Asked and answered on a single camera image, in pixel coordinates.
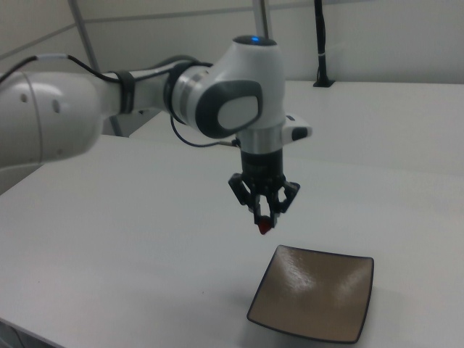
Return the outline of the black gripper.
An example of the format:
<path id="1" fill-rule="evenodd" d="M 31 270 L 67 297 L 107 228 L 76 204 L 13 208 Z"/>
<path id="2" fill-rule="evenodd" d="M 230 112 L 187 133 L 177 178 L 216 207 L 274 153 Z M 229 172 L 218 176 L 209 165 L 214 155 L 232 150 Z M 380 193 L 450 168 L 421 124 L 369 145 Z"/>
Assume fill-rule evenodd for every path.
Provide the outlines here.
<path id="1" fill-rule="evenodd" d="M 260 195 L 270 196 L 270 219 L 272 228 L 275 228 L 278 218 L 286 213 L 301 187 L 296 182 L 286 181 L 283 150 L 267 154 L 241 152 L 241 164 L 242 174 L 234 173 L 228 185 L 240 205 L 246 206 L 253 214 L 255 225 L 259 225 L 262 218 Z"/>

